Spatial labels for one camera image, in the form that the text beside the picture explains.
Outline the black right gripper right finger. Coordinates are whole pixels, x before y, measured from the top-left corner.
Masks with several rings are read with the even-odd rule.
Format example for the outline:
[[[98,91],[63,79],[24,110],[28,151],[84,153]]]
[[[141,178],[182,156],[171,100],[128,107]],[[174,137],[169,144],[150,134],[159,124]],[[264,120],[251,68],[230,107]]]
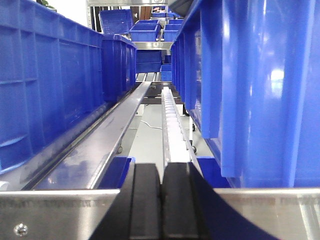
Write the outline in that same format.
[[[273,240],[222,199],[192,163],[170,162],[162,182],[165,240]]]

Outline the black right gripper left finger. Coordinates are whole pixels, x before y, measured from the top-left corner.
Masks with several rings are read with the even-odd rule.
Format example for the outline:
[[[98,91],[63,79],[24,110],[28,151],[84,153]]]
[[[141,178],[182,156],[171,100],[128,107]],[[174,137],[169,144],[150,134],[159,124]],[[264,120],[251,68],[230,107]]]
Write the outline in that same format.
[[[154,163],[131,164],[119,194],[91,240],[159,240],[160,178]]]

